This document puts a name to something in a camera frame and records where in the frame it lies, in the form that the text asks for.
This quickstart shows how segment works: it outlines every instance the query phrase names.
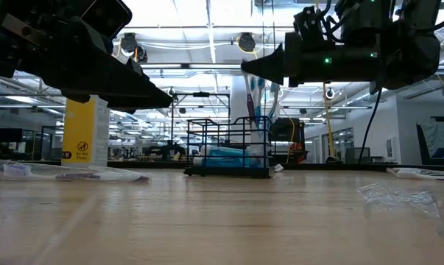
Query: table surface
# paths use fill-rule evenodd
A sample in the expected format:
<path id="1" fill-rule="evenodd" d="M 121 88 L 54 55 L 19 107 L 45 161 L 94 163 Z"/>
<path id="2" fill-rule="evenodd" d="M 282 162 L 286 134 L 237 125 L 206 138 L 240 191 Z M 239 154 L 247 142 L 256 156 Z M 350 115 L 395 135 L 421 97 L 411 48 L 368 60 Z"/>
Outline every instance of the table surface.
<path id="1" fill-rule="evenodd" d="M 285 171 L 271 180 L 149 170 L 148 185 L 0 182 L 0 264 L 444 264 L 419 211 L 364 216 L 356 189 L 433 192 L 376 172 Z"/>

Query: black cable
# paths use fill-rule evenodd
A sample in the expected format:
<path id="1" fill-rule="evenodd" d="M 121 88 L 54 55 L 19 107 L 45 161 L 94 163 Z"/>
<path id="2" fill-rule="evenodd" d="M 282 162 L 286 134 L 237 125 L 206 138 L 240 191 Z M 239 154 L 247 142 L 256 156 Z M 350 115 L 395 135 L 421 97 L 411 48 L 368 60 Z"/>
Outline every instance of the black cable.
<path id="1" fill-rule="evenodd" d="M 418 32 L 430 32 L 430 31 L 435 31 L 438 30 L 440 28 L 444 27 L 444 21 L 439 23 L 438 25 L 426 28 L 426 29 L 416 29 Z"/>
<path id="2" fill-rule="evenodd" d="M 326 2 L 325 9 L 321 12 L 322 16 L 326 15 L 326 13 L 328 13 L 328 11 L 330 11 L 330 7 L 331 7 L 331 0 L 328 0 Z"/>
<path id="3" fill-rule="evenodd" d="M 392 0 L 392 4 L 390 5 L 390 15 L 389 18 L 393 17 L 393 12 L 395 11 L 395 4 L 397 3 L 397 0 Z"/>
<path id="4" fill-rule="evenodd" d="M 333 34 L 333 32 L 335 32 L 337 29 L 339 29 L 346 20 L 348 20 L 359 8 L 361 7 L 360 3 L 355 3 L 353 5 L 353 8 L 351 8 L 342 18 L 341 20 L 339 20 L 339 22 L 334 25 L 334 27 L 331 29 L 331 34 Z"/>
<path id="5" fill-rule="evenodd" d="M 359 154 L 359 162 L 358 162 L 359 165 L 361 164 L 362 155 L 364 154 L 364 148 L 366 146 L 367 135 L 369 135 L 370 125 L 372 124 L 372 121 L 374 120 L 374 117 L 376 116 L 378 103 L 381 101 L 381 95 L 382 95 L 382 88 L 378 90 L 376 106 L 374 106 L 374 111 L 372 112 L 372 116 L 370 117 L 369 124 L 367 125 L 366 133 L 364 134 L 364 141 L 362 142 L 361 154 Z"/>
<path id="6" fill-rule="evenodd" d="M 326 35 L 326 36 L 328 37 L 328 39 L 330 39 L 330 40 L 332 40 L 332 41 L 335 41 L 335 42 L 337 42 L 337 43 L 344 43 L 344 41 L 342 41 L 342 40 L 336 38 L 336 37 L 333 35 L 333 33 L 331 32 L 330 24 L 328 23 L 328 19 L 329 19 L 329 18 L 331 18 L 331 16 L 328 16 L 328 17 L 326 18 L 326 21 L 325 21 L 325 18 L 322 17 L 322 23 L 323 23 L 323 26 L 325 27 L 325 31 L 326 31 L 326 32 L 324 32 L 323 34 Z"/>

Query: laboratory room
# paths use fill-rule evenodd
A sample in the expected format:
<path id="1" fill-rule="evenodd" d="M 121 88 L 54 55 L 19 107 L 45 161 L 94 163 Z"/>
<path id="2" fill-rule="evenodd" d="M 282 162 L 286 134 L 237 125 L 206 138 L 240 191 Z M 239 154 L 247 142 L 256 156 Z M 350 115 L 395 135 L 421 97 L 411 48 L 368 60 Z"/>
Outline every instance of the laboratory room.
<path id="1" fill-rule="evenodd" d="M 0 0 L 0 264 L 444 264 L 444 0 Z"/>

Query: ceiling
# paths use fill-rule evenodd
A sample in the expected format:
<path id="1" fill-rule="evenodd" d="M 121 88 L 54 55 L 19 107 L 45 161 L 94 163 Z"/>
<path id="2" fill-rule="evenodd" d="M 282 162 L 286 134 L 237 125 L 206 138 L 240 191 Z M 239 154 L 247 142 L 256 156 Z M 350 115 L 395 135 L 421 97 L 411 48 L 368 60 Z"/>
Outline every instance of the ceiling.
<path id="1" fill-rule="evenodd" d="M 119 38 L 125 32 L 137 34 L 137 40 L 148 54 L 148 63 L 234 63 L 242 60 L 253 60 L 256 57 L 271 54 L 274 47 L 283 42 L 285 32 L 293 30 L 293 16 L 304 7 L 316 3 L 315 0 L 124 0 L 133 12 L 132 21 L 121 31 L 114 40 L 117 54 Z M 324 8 L 326 0 L 320 0 L 320 8 Z M 444 19 L 441 10 L 437 22 Z M 236 38 L 242 32 L 251 32 L 256 41 L 256 54 L 242 52 L 236 45 Z M 444 28 L 436 33 L 444 46 Z M 188 71 L 188 70 L 145 70 L 151 80 L 161 89 L 176 93 L 191 93 L 207 91 L 211 93 L 230 93 L 233 76 L 242 74 L 240 71 Z M 10 80 L 12 84 L 5 85 L 2 93 L 40 93 L 49 94 L 37 98 L 40 104 L 64 105 L 63 97 L 56 97 L 59 90 L 43 84 L 40 79 L 27 73 L 16 73 Z M 367 95 L 369 86 L 363 82 L 334 82 L 328 85 L 336 91 L 335 105 L 369 105 L 374 98 Z M 416 91 L 426 89 L 417 85 Z M 9 99 L 5 104 L 23 104 Z M 204 109 L 187 109 L 185 117 L 190 116 L 226 116 L 222 103 L 216 98 L 187 99 L 188 105 L 202 105 Z M 282 87 L 282 105 L 311 105 L 323 106 L 323 84 L 309 83 L 298 88 Z M 164 113 L 168 110 L 138 110 L 133 118 L 145 120 L 170 120 Z M 290 116 L 302 116 L 298 109 L 286 109 Z M 338 119 L 347 115 L 347 111 L 337 111 Z M 322 110 L 309 110 L 307 117 L 320 117 Z"/>

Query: pillar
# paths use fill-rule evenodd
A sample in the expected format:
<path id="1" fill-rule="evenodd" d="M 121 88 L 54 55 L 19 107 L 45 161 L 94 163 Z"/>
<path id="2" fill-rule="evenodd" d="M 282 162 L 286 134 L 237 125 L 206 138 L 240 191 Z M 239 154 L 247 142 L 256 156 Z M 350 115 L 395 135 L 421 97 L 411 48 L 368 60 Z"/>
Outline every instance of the pillar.
<path id="1" fill-rule="evenodd" d="M 98 96 L 84 104 L 66 100 L 63 166 L 107 166 L 109 112 Z"/>
<path id="2" fill-rule="evenodd" d="M 237 118 L 248 116 L 248 108 L 246 101 L 247 101 L 247 94 L 246 94 L 246 85 L 244 82 L 244 77 L 234 76 L 232 79 L 231 90 L 230 90 L 230 106 L 231 106 L 230 120 L 232 123 L 235 122 Z M 243 130 L 243 125 L 242 124 L 233 125 L 231 129 Z M 249 122 L 246 123 L 245 129 L 246 130 L 250 129 Z M 232 143 L 242 143 L 243 137 L 230 136 L 230 141 Z M 250 136 L 247 136 L 245 138 L 245 142 L 249 141 L 250 141 Z"/>

